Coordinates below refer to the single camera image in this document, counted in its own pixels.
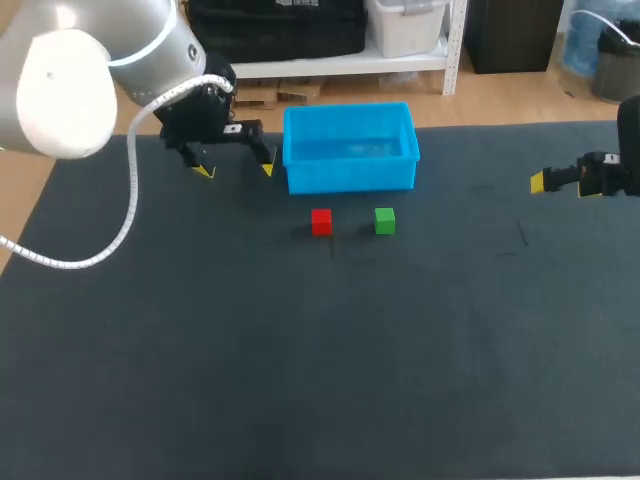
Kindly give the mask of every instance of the red cube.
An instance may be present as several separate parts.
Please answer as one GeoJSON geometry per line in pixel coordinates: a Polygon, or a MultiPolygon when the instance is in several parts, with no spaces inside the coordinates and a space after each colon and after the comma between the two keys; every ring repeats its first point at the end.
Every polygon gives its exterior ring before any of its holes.
{"type": "Polygon", "coordinates": [[[311,210],[311,232],[315,237],[329,237],[333,234],[330,209],[311,210]]]}

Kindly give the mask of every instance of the black storage box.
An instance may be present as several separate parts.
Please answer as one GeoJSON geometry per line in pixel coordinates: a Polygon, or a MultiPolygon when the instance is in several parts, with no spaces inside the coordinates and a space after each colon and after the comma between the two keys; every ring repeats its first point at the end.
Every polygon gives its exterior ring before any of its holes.
{"type": "Polygon", "coordinates": [[[206,51],[232,63],[334,57],[364,50],[362,0],[189,0],[206,51]]]}
{"type": "Polygon", "coordinates": [[[464,44],[476,73],[543,72],[563,0],[470,0],[464,44]]]}

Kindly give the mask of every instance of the blue bottle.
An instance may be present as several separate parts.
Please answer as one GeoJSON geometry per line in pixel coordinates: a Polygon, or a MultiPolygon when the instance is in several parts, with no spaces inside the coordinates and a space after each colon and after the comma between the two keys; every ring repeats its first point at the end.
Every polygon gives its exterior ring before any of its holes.
{"type": "MultiPolygon", "coordinates": [[[[574,12],[589,10],[611,22],[621,18],[640,18],[638,0],[577,0],[574,12]]],[[[598,65],[598,39],[605,23],[584,13],[569,19],[565,36],[563,63],[573,73],[592,77],[598,65]]]]}

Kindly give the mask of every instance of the green block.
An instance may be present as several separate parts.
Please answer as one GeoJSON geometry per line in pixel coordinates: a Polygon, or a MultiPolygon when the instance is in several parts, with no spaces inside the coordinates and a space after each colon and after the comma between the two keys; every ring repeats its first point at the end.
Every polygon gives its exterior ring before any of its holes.
{"type": "Polygon", "coordinates": [[[396,214],[393,208],[376,208],[376,235],[396,233],[396,214]]]}

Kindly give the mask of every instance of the blue plastic bin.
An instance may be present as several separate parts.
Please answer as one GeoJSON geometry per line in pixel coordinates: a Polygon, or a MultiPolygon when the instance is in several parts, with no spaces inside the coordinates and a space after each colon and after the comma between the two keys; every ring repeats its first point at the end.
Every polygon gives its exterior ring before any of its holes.
{"type": "Polygon", "coordinates": [[[290,194],[410,190],[420,160],[406,103],[288,108],[290,194]]]}

